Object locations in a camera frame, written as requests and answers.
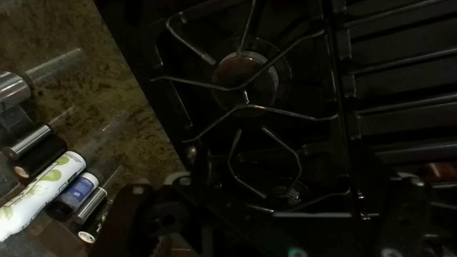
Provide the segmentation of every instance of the blue label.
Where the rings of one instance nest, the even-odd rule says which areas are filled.
[[[73,195],[80,202],[91,192],[94,184],[84,177],[77,178],[77,181],[69,188],[66,194]]]

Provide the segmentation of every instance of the granite countertop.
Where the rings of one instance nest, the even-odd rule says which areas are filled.
[[[0,70],[23,71],[77,47],[87,55],[79,68],[33,90],[24,108],[37,123],[74,107],[70,120],[79,125],[64,123],[57,128],[71,147],[90,138],[117,113],[136,111],[100,157],[126,155],[120,181],[143,177],[159,185],[167,174],[183,170],[91,0],[3,0],[0,31]]]

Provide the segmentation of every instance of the cylindrical container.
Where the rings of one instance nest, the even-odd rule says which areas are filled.
[[[10,160],[17,160],[21,157],[27,150],[30,150],[33,145],[39,144],[43,141],[47,135],[50,135],[53,130],[44,124],[40,125],[37,130],[31,131],[21,140],[19,140],[16,144],[11,147],[6,147],[3,153],[10,158]]]
[[[30,127],[33,121],[20,105],[0,113],[0,145],[11,144],[11,137],[27,133]],[[9,170],[11,170],[9,158],[0,153],[0,198],[17,185],[17,177]]]
[[[84,168],[86,160],[74,151],[66,151],[49,165],[20,195],[0,208],[0,241],[26,228]]]
[[[90,198],[77,210],[74,215],[74,221],[79,224],[84,224],[87,218],[94,212],[94,210],[106,200],[109,192],[97,187],[96,191],[90,195]]]
[[[113,201],[107,201],[104,205],[100,207],[80,228],[77,235],[87,244],[94,244],[101,232],[101,228],[110,214],[113,207]]]
[[[21,137],[19,141],[16,141],[10,147],[4,147],[3,153],[11,160],[16,161],[19,157],[21,157],[24,153],[27,153],[31,147],[41,143],[46,137],[50,134],[54,134],[56,125],[61,125],[64,120],[74,113],[74,107],[70,107],[60,113],[57,117],[54,117],[49,124],[43,124],[39,128],[34,128],[31,133],[29,133],[26,137]]]
[[[24,184],[31,182],[44,168],[67,150],[67,143],[59,135],[50,135],[43,143],[31,147],[11,167]]]
[[[63,194],[49,204],[47,214],[56,220],[67,221],[81,207],[99,185],[99,178],[90,172],[81,174]]]
[[[24,78],[29,80],[30,85],[41,84],[57,74],[71,70],[84,61],[86,55],[81,48],[73,48],[63,53],[49,61],[41,63],[27,71],[24,71]]]
[[[30,87],[24,78],[9,71],[0,74],[0,113],[17,105],[30,95]]]

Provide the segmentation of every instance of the gas stove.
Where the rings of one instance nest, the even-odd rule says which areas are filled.
[[[453,187],[451,0],[123,4],[99,5],[193,181],[226,205],[386,221],[399,174]]]

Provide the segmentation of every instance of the metal canister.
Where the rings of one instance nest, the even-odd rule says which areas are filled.
[[[96,211],[96,208],[106,200],[107,191],[101,187],[97,187],[90,198],[77,210],[74,221],[84,224],[89,217]]]
[[[97,208],[97,211],[87,220],[87,222],[77,232],[80,240],[83,240],[87,244],[94,244],[97,241],[111,207],[113,201],[107,201],[104,205]]]
[[[30,150],[33,145],[43,141],[47,135],[50,135],[53,131],[49,125],[40,125],[37,130],[31,131],[26,137],[20,138],[16,144],[6,147],[3,153],[10,160],[17,160],[21,157],[27,150]]]
[[[56,158],[67,150],[67,143],[59,135],[50,135],[36,144],[13,164],[13,172],[23,181],[30,182]]]
[[[0,113],[31,95],[27,81],[10,71],[0,73]]]
[[[56,78],[59,74],[64,71],[70,71],[76,68],[84,60],[86,60],[84,51],[81,48],[73,48],[30,70],[26,70],[23,75],[33,87],[37,84],[43,84],[50,78]]]

